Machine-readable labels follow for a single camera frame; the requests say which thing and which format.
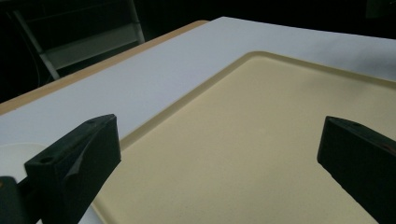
dark background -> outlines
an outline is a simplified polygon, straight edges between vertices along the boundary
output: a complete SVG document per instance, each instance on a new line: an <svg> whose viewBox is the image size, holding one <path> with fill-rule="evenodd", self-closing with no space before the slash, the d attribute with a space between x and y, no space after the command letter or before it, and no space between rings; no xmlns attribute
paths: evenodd
<svg viewBox="0 0 396 224"><path fill-rule="evenodd" d="M147 41L193 21L211 21L221 16L396 39L396 16L367 19L363 0L134 0L134 3ZM10 10L20 10L43 49L131 22L130 4L124 0L0 0L0 4L0 102L52 81Z"/></svg>

beige tray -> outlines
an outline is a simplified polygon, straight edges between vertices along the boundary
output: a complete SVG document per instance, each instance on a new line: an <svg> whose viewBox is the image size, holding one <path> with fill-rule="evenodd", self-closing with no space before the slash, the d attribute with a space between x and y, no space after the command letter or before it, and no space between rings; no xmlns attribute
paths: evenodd
<svg viewBox="0 0 396 224"><path fill-rule="evenodd" d="M317 163L325 117L396 136L396 84L245 55L121 144L105 223L375 223Z"/></svg>

